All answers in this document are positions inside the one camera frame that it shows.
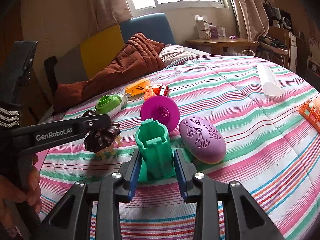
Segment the person's left hand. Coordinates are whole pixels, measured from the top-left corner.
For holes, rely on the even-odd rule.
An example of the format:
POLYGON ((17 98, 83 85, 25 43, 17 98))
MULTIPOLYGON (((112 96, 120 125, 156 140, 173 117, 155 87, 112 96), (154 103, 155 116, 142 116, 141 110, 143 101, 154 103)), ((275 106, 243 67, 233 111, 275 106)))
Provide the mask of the person's left hand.
POLYGON ((38 156, 35 154, 33 157, 33 166, 30 173, 27 176, 28 179, 28 191, 23 192, 15 185, 13 185, 7 178, 1 176, 1 225, 4 230, 11 235, 17 234, 16 224, 11 215, 11 210, 5 204, 5 200, 9 200, 15 203, 22 203, 26 201, 37 214, 42 209, 41 202, 41 189, 40 189, 40 174, 35 164, 39 161, 38 156))

